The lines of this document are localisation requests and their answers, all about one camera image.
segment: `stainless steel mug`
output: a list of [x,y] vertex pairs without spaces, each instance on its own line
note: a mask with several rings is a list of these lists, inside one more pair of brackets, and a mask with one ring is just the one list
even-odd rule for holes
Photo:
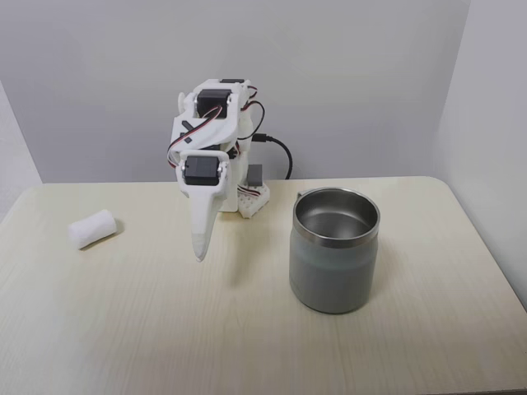
[[380,213],[345,188],[298,194],[293,209],[289,282],[296,297],[323,313],[348,313],[370,295]]

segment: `white 3d-printed part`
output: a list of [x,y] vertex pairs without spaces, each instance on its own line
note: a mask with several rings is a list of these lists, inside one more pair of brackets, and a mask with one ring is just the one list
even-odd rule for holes
[[260,196],[250,196],[238,191],[238,211],[244,218],[250,218],[269,201],[271,193],[267,185],[261,187],[246,187],[260,192]]

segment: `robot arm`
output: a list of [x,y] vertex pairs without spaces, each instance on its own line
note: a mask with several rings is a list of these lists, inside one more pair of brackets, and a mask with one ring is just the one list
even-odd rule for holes
[[249,80],[207,80],[186,97],[167,152],[181,192],[190,199],[192,245],[201,262],[219,211],[237,211],[247,176],[253,124],[244,106]]

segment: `white cylinder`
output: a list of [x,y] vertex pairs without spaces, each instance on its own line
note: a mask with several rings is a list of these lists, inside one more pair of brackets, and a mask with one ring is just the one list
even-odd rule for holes
[[117,225],[112,213],[102,210],[84,220],[73,222],[68,227],[68,236],[75,247],[82,249],[116,231]]

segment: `light wood tabletop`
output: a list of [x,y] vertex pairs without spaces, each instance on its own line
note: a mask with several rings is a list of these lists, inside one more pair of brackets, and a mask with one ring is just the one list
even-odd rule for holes
[[[425,177],[270,181],[218,215],[197,263],[176,183],[48,184],[0,225],[1,394],[464,393],[527,387],[527,313],[450,189]],[[296,192],[380,209],[370,301],[317,313],[291,292]],[[119,234],[75,250],[101,209]]]

